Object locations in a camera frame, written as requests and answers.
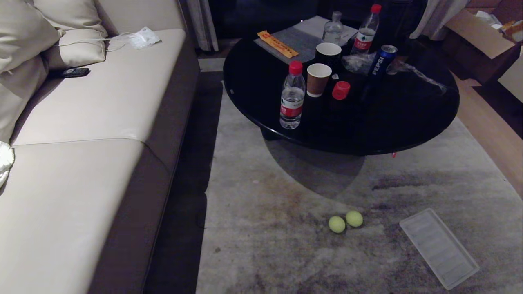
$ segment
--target red bottle cap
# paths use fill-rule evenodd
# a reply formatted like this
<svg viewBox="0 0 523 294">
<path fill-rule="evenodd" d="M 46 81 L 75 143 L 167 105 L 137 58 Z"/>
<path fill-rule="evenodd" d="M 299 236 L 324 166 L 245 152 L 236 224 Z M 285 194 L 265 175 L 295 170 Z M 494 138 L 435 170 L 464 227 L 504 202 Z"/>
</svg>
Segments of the red bottle cap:
<svg viewBox="0 0 523 294">
<path fill-rule="evenodd" d="M 370 12 L 372 13 L 380 13 L 381 11 L 381 5 L 379 4 L 373 4 L 372 7 L 370 8 Z"/>
<path fill-rule="evenodd" d="M 303 71 L 303 64 L 301 64 L 301 62 L 299 62 L 297 60 L 294 60 L 289 65 L 289 73 L 291 75 L 299 75 L 299 74 L 301 74 L 302 71 Z"/>
<path fill-rule="evenodd" d="M 349 94 L 350 84 L 344 81 L 337 82 L 332 90 L 332 96 L 336 100 L 343 100 Z"/>
</svg>

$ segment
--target plastic bottle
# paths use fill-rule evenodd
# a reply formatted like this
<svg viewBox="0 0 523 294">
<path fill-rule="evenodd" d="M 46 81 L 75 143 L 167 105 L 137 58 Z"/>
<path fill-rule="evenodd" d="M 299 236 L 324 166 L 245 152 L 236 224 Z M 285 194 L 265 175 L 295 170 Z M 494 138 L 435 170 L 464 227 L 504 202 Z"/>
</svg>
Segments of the plastic bottle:
<svg viewBox="0 0 523 294">
<path fill-rule="evenodd" d="M 323 41 L 328 43 L 334 43 L 340 45 L 343 32 L 343 24 L 340 21 L 342 18 L 342 13 L 335 11 L 332 13 L 332 20 L 328 21 L 325 24 L 325 29 L 323 30 Z"/>
<path fill-rule="evenodd" d="M 293 130 L 300 125 L 303 98 L 305 97 L 305 79 L 301 74 L 303 65 L 293 61 L 289 65 L 289 75 L 281 91 L 280 124 L 285 129 Z"/>
<path fill-rule="evenodd" d="M 370 8 L 370 15 L 361 24 L 350 54 L 369 52 L 370 45 L 372 44 L 374 35 L 376 35 L 376 31 L 378 30 L 378 25 L 380 24 L 380 11 L 381 5 L 379 4 L 374 4 Z"/>
</svg>

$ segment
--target sofa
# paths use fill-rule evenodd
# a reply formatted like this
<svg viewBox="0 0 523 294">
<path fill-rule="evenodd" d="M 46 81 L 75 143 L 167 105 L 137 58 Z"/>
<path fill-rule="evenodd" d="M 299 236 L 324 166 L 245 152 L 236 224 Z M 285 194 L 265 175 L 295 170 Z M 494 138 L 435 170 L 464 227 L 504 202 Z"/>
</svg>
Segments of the sofa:
<svg viewBox="0 0 523 294">
<path fill-rule="evenodd" d="M 176 0 L 95 4 L 110 36 L 147 26 L 162 41 L 28 102 L 0 189 L 0 293 L 138 293 L 146 279 L 199 66 Z"/>
</svg>

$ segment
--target tennis ball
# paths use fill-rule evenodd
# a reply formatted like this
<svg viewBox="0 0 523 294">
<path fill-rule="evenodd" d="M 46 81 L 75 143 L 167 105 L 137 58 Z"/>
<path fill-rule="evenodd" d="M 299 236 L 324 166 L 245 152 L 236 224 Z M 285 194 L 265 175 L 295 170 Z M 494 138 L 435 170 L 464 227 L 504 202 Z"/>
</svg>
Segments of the tennis ball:
<svg viewBox="0 0 523 294">
<path fill-rule="evenodd" d="M 354 228 L 361 226 L 363 223 L 363 217 L 361 216 L 361 213 L 356 210 L 349 211 L 345 218 L 347 219 L 349 226 Z"/>
<path fill-rule="evenodd" d="M 335 233 L 341 233 L 345 230 L 345 221 L 341 217 L 331 217 L 328 227 Z"/>
</svg>

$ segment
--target pillow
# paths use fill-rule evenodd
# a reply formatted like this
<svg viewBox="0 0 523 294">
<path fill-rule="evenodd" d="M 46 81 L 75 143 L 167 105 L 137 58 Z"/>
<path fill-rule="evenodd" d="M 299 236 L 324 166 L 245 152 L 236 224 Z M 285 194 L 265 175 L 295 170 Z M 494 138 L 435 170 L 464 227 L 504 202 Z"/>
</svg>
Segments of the pillow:
<svg viewBox="0 0 523 294">
<path fill-rule="evenodd" d="M 0 73 L 51 47 L 60 33 L 24 0 L 0 0 Z"/>
<path fill-rule="evenodd" d="M 86 40 L 107 37 L 93 0 L 33 0 L 33 4 L 64 34 L 59 42 L 61 46 L 44 53 L 50 69 L 62 70 L 105 60 L 105 43 Z"/>
<path fill-rule="evenodd" d="M 45 81 L 47 73 L 42 57 L 37 55 L 10 72 L 0 74 L 0 141 L 9 143 L 16 120 Z"/>
</svg>

